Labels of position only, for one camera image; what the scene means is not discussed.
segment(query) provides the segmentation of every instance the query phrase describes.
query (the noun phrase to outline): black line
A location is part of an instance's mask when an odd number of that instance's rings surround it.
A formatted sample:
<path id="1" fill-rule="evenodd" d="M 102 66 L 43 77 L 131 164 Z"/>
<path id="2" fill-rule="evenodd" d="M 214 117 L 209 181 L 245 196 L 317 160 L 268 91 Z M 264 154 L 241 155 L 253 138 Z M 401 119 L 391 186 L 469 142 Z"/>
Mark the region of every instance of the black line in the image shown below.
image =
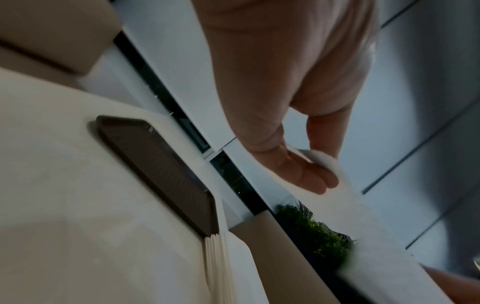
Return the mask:
<path id="1" fill-rule="evenodd" d="M 412 156 L 416 151 L 418 151 L 421 147 L 423 147 L 426 143 L 432 140 L 436 135 L 440 132 L 448 128 L 451 124 L 453 124 L 456 120 L 458 120 L 461 116 L 467 113 L 471 108 L 475 105 L 480 103 L 480 97 L 477 97 L 473 101 L 471 101 L 466 107 L 461 109 L 458 113 L 456 113 L 450 120 L 448 120 L 445 124 L 443 124 L 440 128 L 438 128 L 433 134 L 428 136 L 425 140 L 423 140 L 418 146 L 416 146 L 413 150 L 411 150 L 406 156 L 404 156 L 400 161 L 398 161 L 392 168 L 390 168 L 387 172 L 382 174 L 376 181 L 371 183 L 367 188 L 365 188 L 361 193 L 367 194 L 373 187 L 375 187 L 381 180 L 383 180 L 387 175 L 389 175 L 392 171 L 394 171 L 398 166 L 400 166 L 404 161 L 406 161 L 410 156 Z"/>
<path id="2" fill-rule="evenodd" d="M 458 209 L 460 206 L 465 204 L 472 195 L 478 192 L 479 189 L 480 189 L 480 182 L 478 182 L 475 186 L 473 186 L 472 189 L 470 189 L 464 196 L 457 199 L 455 203 L 452 206 L 450 206 L 450 208 L 448 208 L 444 213 L 442 213 L 430 226 L 428 226 L 422 233 L 420 233 L 419 236 L 417 236 L 413 241 L 411 241 L 410 244 L 408 244 L 405 247 L 405 249 L 409 249 L 410 246 L 412 246 L 423 235 L 425 235 L 433 226 L 435 226 L 438 222 L 440 222 L 442 219 L 447 217 L 447 215 L 449 215 L 450 213 Z"/>
<path id="3" fill-rule="evenodd" d="M 383 29 L 384 27 L 386 27 L 387 25 L 389 25 L 390 23 L 392 23 L 395 19 L 397 19 L 398 17 L 400 17 L 403 13 L 405 13 L 406 11 L 408 11 L 409 9 L 411 9 L 415 4 L 419 3 L 420 0 L 414 0 L 412 3 L 410 3 L 409 5 L 407 5 L 403 10 L 401 10 L 400 12 L 396 13 L 392 18 L 388 19 L 387 21 L 385 21 L 382 25 L 381 25 L 381 28 Z"/>

